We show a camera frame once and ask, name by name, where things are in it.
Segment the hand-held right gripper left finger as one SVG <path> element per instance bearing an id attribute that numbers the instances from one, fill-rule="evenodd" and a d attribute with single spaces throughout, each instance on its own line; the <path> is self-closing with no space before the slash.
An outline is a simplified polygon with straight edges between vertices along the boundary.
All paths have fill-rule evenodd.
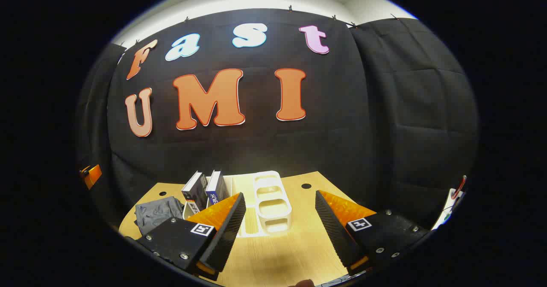
<path id="1" fill-rule="evenodd" d="M 234 194 L 186 220 L 171 216 L 135 243 L 181 271 L 216 281 L 245 213 L 244 194 Z"/>

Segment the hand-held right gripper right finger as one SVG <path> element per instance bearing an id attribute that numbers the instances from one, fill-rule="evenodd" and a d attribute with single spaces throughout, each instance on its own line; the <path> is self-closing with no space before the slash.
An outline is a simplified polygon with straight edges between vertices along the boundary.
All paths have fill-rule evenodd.
<path id="1" fill-rule="evenodd" d="M 315 209 L 349 275 L 388 267 L 429 233 L 392 209 L 376 212 L 322 190 L 316 191 Z"/>

